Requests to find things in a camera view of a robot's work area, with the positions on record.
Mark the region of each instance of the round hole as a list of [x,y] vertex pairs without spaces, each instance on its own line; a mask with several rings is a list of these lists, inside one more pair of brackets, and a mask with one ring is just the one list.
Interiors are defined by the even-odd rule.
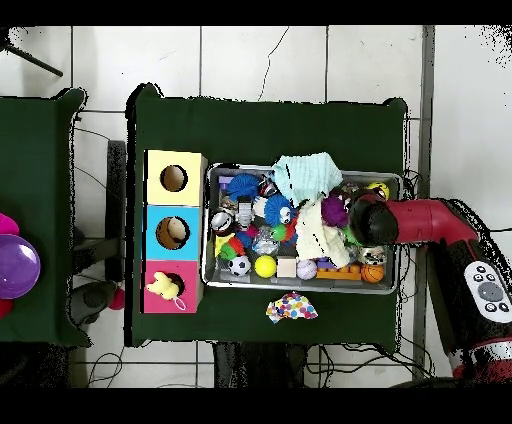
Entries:
[[181,278],[178,274],[174,274],[172,272],[166,272],[165,275],[167,275],[167,277],[169,277],[173,283],[178,285],[178,287],[180,288],[180,291],[178,292],[178,297],[180,297],[185,291],[185,282],[183,281],[183,278]]
[[162,186],[172,192],[181,191],[188,182],[187,173],[179,165],[169,165],[160,173],[160,183]]
[[187,223],[177,216],[162,219],[156,227],[156,239],[166,249],[181,249],[189,237]]

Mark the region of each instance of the orange lego brick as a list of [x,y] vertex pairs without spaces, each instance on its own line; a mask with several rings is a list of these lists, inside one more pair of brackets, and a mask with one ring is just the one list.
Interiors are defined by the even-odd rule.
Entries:
[[316,278],[330,280],[361,280],[361,267],[359,265],[344,266],[340,269],[318,268]]

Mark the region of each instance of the table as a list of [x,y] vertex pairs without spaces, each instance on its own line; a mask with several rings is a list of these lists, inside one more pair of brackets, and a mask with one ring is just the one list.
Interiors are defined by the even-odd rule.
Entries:
[[70,128],[82,90],[53,99],[0,98],[0,211],[41,258],[34,288],[0,320],[0,341],[87,346],[66,314],[72,272]]
[[142,169],[145,149],[200,152],[209,163],[271,165],[281,155],[328,152],[342,170],[403,172],[406,104],[250,103],[208,98],[167,99],[141,84],[127,103],[127,262],[125,343],[222,340],[396,345],[396,292],[358,295],[309,292],[314,320],[265,315],[278,290],[205,287],[196,314],[140,314]]

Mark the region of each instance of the yellow box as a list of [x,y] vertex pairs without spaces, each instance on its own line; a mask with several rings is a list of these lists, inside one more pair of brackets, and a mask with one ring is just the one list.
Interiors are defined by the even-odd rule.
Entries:
[[148,204],[203,206],[207,161],[200,153],[148,150],[147,157]]

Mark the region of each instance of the light blue cloth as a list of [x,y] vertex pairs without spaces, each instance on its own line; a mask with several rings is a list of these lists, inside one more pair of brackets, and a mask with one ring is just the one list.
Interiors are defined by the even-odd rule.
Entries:
[[326,196],[341,184],[342,174],[328,153],[309,156],[281,156],[272,166],[274,181],[294,207],[303,200]]

